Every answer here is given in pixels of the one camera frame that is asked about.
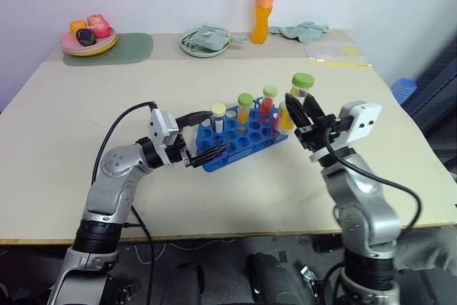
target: yellow cap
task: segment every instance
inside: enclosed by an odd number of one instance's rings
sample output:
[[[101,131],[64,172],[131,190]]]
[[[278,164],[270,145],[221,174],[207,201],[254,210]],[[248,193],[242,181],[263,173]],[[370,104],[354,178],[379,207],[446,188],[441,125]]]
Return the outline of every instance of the yellow cap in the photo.
[[[213,112],[214,116],[222,117],[224,114],[226,114],[226,106],[222,103],[214,103],[211,105],[211,111]]]

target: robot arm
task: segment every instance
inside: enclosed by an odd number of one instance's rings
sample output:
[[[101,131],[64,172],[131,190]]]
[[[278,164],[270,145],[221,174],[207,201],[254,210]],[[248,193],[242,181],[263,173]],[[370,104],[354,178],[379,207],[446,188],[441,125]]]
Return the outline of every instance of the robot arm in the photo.
[[[118,146],[104,155],[48,305],[103,303],[110,281],[108,271],[117,262],[116,247],[140,179],[160,166],[170,167],[181,160],[186,166],[200,166],[227,148],[215,146],[197,157],[187,149],[182,128],[211,115],[212,112],[201,111],[175,119],[154,104],[149,121],[151,139],[145,137],[130,146]]]
[[[364,171],[366,162],[349,145],[368,136],[381,106],[357,101],[343,106],[338,118],[325,115],[312,95],[305,102],[286,95],[288,112],[297,126],[295,134],[310,160],[322,165],[328,192],[335,201],[345,248],[341,285],[342,304],[399,304],[394,280],[393,255],[401,224],[383,196],[381,185],[339,163],[326,148],[329,135],[335,154]]]

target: red liquid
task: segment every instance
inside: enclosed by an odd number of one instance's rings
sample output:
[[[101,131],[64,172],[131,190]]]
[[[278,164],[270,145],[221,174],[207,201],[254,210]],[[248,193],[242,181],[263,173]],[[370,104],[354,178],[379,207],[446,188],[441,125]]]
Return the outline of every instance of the red liquid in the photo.
[[[278,130],[279,121],[280,121],[280,120],[281,120],[281,115],[280,115],[280,113],[278,113],[278,114],[276,115],[276,120],[274,121],[274,124],[273,124],[273,128],[274,128],[275,130]]]
[[[261,114],[270,114],[272,107],[273,107],[273,99],[263,98],[262,106],[260,107],[260,113]]]

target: table edge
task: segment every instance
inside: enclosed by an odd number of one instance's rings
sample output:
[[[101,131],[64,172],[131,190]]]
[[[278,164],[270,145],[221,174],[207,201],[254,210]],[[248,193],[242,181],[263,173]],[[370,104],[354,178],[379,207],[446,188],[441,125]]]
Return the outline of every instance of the table edge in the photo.
[[[415,229],[430,228],[434,226],[453,225],[454,221],[445,223],[419,224]],[[310,230],[310,231],[265,231],[265,232],[241,232],[234,234],[196,234],[196,235],[177,235],[177,236],[153,236],[154,241],[178,241],[184,239],[223,239],[223,238],[245,238],[255,236],[301,236],[301,235],[322,235],[340,234],[341,230]],[[120,239],[120,243],[146,242],[146,237],[125,237]],[[73,239],[0,239],[1,245],[34,245],[34,244],[73,244]]]

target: orange liquid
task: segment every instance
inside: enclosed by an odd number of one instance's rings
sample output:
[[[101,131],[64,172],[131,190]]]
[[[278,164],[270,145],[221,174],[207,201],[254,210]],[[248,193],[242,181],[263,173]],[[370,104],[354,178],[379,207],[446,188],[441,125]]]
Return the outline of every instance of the orange liquid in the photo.
[[[273,7],[256,6],[256,25],[252,31],[251,39],[255,44],[263,44],[268,36],[268,16]]]
[[[238,123],[245,124],[248,122],[250,110],[250,108],[245,106],[238,107]]]

